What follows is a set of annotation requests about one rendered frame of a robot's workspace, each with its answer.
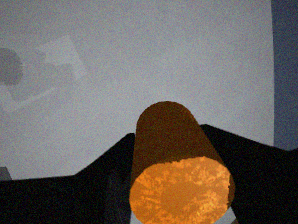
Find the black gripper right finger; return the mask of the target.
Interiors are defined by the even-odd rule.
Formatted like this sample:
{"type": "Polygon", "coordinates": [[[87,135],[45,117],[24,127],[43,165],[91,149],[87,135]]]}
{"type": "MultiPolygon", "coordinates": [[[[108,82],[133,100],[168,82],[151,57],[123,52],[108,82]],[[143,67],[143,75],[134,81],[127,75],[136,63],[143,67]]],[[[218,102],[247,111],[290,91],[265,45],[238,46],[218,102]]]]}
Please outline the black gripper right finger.
{"type": "Polygon", "coordinates": [[[289,151],[202,124],[235,183],[239,224],[298,224],[298,148],[289,151]]]}

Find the orange knob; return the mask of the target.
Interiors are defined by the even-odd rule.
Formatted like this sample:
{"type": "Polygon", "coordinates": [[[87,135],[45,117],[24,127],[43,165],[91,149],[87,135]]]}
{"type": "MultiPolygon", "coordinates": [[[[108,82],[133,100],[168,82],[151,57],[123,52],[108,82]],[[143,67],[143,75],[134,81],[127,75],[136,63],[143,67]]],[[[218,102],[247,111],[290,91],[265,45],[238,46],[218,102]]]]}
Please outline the orange knob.
{"type": "Polygon", "coordinates": [[[142,224],[213,224],[234,199],[229,169],[184,105],[152,104],[136,125],[129,190],[142,224]]]}

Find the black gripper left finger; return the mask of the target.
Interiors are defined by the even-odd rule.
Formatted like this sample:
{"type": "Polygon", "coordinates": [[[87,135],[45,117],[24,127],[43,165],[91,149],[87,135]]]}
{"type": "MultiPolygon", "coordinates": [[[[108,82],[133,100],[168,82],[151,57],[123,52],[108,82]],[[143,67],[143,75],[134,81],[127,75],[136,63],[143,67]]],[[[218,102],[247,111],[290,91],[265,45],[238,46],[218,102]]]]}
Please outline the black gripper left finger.
{"type": "Polygon", "coordinates": [[[70,176],[0,181],[0,224],[130,224],[135,134],[70,176]]]}

